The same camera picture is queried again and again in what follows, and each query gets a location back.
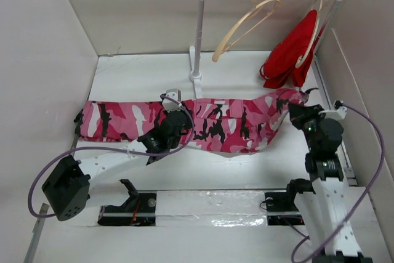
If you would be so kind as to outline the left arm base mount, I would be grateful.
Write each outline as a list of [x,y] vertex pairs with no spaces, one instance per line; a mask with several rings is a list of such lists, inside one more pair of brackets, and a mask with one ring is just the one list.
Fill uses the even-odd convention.
[[98,225],[109,227],[150,227],[156,225],[157,192],[139,192],[128,179],[120,183],[127,189],[128,198],[119,206],[100,207]]

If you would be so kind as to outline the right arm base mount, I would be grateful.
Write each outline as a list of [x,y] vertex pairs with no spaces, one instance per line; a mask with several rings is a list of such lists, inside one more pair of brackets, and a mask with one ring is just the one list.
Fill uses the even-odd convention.
[[285,191],[264,193],[260,208],[267,213],[268,226],[304,225],[294,200],[298,193],[309,192],[312,184],[306,179],[292,179]]

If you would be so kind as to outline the pink camouflage trousers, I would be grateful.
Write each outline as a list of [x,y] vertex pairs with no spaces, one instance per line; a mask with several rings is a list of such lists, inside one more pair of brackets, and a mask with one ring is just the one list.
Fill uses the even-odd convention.
[[[310,89],[281,88],[251,100],[184,100],[195,124],[188,145],[210,152],[259,152],[278,133],[289,103],[304,105],[310,93]],[[87,101],[74,119],[75,133],[91,142],[131,142],[165,117],[165,109],[158,101]]]

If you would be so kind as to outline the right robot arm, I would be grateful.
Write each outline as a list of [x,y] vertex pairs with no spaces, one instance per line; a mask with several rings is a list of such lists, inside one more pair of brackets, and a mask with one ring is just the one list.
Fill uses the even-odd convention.
[[308,232],[313,252],[305,262],[372,262],[362,253],[345,205],[345,177],[337,155],[344,132],[338,120],[345,115],[344,107],[332,111],[289,104],[290,121],[307,143],[309,178],[291,181],[284,202],[299,210]]

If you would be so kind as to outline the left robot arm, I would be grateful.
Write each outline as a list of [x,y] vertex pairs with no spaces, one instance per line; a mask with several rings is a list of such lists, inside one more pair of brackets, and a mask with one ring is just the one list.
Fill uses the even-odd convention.
[[58,221],[67,221],[93,206],[94,187],[130,168],[147,166],[185,146],[182,136],[194,128],[190,113],[170,111],[162,122],[124,148],[102,147],[107,153],[76,160],[62,156],[42,185]]

